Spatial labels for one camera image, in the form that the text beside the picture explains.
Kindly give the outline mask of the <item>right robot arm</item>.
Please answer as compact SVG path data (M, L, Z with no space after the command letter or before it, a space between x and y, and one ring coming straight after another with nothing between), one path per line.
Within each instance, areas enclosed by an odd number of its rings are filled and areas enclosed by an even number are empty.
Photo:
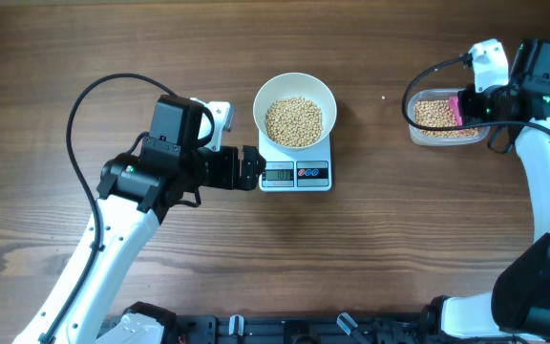
M492 291L446 297L436 316L441 335L463 341L550 342L550 41L526 39L508 61L495 39L468 52L475 82L459 97L467 123L507 127L525 171L534 243L496 280Z

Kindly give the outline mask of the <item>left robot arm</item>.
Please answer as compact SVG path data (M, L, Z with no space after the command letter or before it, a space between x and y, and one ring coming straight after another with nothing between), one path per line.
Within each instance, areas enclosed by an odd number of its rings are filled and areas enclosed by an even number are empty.
M141 152L122 153L102 169L96 211L72 258L17 343L175 343L173 312L137 302L101 330L130 266L184 193L200 187L250 191L265 160L254 146L222 145L234 110L226 101L165 95Z

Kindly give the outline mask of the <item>pink plastic scoop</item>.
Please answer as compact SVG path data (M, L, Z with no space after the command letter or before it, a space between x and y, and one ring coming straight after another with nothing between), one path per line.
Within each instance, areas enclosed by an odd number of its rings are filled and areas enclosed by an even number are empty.
M455 119L455 126L462 126L463 125L463 119L462 119L462 116L460 115L458 97L457 96L449 97L448 105L449 105L449 109L453 113L453 117Z

